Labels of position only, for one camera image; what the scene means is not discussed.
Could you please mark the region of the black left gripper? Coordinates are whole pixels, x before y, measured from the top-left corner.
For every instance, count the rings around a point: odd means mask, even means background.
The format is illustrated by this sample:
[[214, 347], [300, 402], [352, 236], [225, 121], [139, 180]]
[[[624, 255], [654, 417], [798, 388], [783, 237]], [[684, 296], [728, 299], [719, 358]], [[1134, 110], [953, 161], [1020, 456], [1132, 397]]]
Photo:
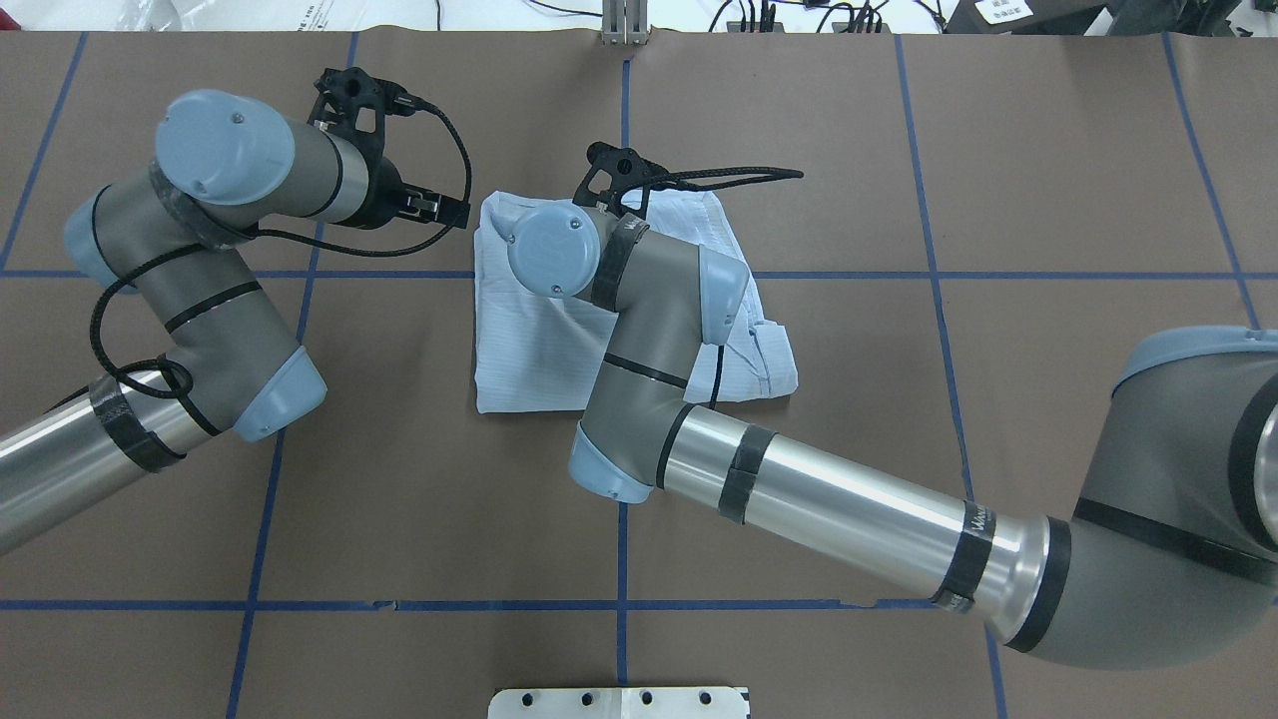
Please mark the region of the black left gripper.
[[354, 213], [354, 227], [374, 231], [394, 218], [417, 223], [438, 223], [445, 229], [466, 229], [472, 206], [424, 188], [406, 188], [396, 163], [389, 158], [367, 160], [366, 199]]

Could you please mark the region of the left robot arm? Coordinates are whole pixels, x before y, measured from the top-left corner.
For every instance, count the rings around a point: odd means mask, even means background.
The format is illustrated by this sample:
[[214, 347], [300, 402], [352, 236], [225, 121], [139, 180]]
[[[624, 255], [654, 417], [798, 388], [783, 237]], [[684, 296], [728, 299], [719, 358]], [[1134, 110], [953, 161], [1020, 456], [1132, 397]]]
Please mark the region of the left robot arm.
[[89, 317], [102, 374], [3, 438], [4, 552], [224, 430], [261, 441], [323, 402], [320, 369], [239, 252], [268, 232], [262, 218], [465, 227], [470, 163], [450, 197], [404, 183], [383, 155], [387, 117], [438, 106], [359, 68], [316, 88], [304, 123], [220, 89], [179, 96], [148, 167], [68, 220], [68, 255], [102, 286]]

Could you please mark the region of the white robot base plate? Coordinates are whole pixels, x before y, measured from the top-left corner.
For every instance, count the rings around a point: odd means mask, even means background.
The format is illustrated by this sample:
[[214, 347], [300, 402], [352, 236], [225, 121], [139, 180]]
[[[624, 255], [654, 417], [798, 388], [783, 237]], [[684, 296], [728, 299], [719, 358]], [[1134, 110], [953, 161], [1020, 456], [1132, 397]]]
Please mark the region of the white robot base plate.
[[488, 718], [750, 718], [748, 688], [642, 686], [507, 688], [489, 701]]

